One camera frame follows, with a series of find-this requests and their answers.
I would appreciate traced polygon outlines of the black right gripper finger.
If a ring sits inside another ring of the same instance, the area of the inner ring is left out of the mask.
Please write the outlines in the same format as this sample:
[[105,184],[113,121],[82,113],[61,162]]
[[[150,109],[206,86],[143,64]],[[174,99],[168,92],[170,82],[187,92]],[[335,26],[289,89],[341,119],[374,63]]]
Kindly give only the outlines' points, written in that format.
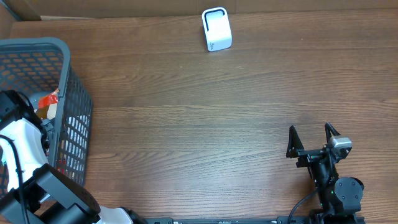
[[304,151],[304,146],[298,136],[297,130],[293,125],[289,128],[289,142],[287,146],[286,157],[296,158]]
[[332,136],[340,135],[340,133],[329,122],[325,123],[325,134],[327,141],[329,141]]

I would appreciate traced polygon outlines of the orange biscuit pack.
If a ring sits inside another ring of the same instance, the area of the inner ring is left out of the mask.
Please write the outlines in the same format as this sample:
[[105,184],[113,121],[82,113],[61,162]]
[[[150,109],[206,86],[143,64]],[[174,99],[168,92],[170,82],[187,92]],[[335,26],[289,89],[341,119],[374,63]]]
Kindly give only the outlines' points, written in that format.
[[41,91],[33,96],[34,111],[41,119],[54,119],[57,113],[59,89],[49,92]]

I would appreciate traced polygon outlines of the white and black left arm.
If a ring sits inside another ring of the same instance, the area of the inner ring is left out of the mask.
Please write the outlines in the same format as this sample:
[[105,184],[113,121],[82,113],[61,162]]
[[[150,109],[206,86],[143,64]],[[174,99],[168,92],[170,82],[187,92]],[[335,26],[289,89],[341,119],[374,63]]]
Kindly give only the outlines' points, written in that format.
[[102,207],[81,185],[52,167],[47,133],[28,97],[1,91],[1,149],[8,170],[1,215],[10,223],[145,223],[133,210]]

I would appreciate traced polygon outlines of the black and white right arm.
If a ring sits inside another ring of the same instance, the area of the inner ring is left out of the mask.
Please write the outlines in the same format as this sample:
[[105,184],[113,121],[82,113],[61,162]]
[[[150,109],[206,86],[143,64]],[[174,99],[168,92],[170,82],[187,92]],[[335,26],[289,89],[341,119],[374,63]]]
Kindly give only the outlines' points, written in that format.
[[[306,150],[295,127],[289,128],[286,157],[296,158],[298,168],[307,168],[315,190],[296,203],[286,222],[364,223],[364,218],[356,215],[361,210],[364,184],[354,177],[340,177],[335,166],[346,159],[353,143],[330,123],[325,124],[325,135],[326,144],[322,148]],[[295,216],[299,206],[315,195],[319,198],[320,208],[311,210],[306,217]]]

